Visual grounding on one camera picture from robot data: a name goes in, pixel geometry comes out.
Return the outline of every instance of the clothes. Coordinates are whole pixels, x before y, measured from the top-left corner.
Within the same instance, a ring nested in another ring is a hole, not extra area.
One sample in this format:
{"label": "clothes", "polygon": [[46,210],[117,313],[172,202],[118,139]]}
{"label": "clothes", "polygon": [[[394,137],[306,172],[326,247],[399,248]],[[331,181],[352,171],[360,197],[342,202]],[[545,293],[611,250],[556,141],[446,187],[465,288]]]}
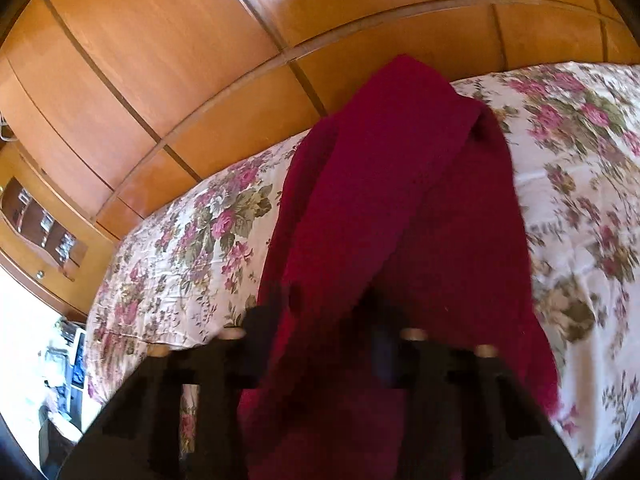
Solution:
{"label": "clothes", "polygon": [[274,282],[300,293],[263,388],[239,407],[252,479],[393,476],[404,399],[370,371],[366,312],[354,309],[370,288],[441,342],[497,346],[554,409],[512,171],[488,108],[406,56],[308,134],[258,302]]}

